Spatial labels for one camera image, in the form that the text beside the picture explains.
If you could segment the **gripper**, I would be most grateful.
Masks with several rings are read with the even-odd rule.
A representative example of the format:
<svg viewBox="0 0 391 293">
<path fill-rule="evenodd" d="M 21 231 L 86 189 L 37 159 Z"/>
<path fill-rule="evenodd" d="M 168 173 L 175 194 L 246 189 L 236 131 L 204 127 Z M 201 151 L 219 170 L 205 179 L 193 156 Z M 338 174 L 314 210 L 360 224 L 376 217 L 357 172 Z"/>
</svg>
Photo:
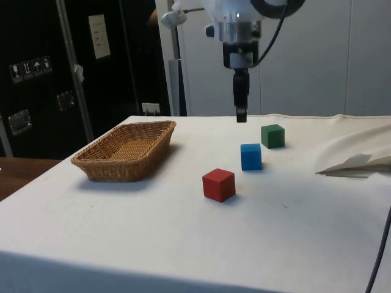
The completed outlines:
<svg viewBox="0 0 391 293">
<path fill-rule="evenodd" d="M 247 121 L 249 73 L 258 60 L 258 42 L 223 43 L 224 67 L 234 69 L 233 98 L 238 123 Z"/>
</svg>

